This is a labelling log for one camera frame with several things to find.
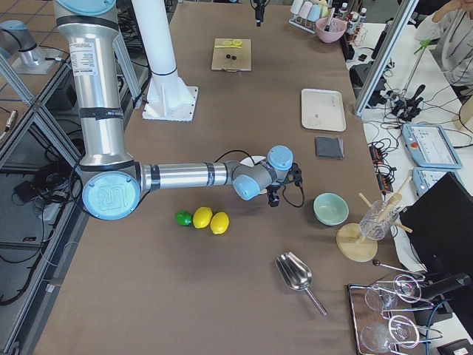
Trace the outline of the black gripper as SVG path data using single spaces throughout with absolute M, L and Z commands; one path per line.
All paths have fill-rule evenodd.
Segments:
M 274 183 L 267 187 L 268 205 L 270 207 L 277 207 L 280 203 L 280 197 L 278 195 L 279 189 L 282 187 L 280 183 Z

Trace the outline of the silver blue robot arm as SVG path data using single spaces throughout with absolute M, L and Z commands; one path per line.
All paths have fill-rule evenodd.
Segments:
M 78 168 L 82 201 L 98 219 L 131 214 L 142 197 L 159 189 L 231 185 L 244 200 L 275 191 L 294 167 L 286 146 L 246 166 L 227 163 L 152 165 L 126 150 L 114 42 L 119 35 L 114 1 L 55 1 L 56 24 L 67 38 L 78 98 L 85 153 Z M 162 1 L 134 1 L 133 9 L 151 71 L 146 119 L 191 121 L 198 89 L 178 75 L 166 8 Z

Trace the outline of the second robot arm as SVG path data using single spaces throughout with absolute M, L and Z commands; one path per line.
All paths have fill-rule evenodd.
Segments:
M 17 55 L 13 69 L 18 74 L 46 75 L 54 63 L 63 61 L 60 54 L 60 50 L 41 49 L 22 21 L 1 23 L 1 57 L 8 60 Z

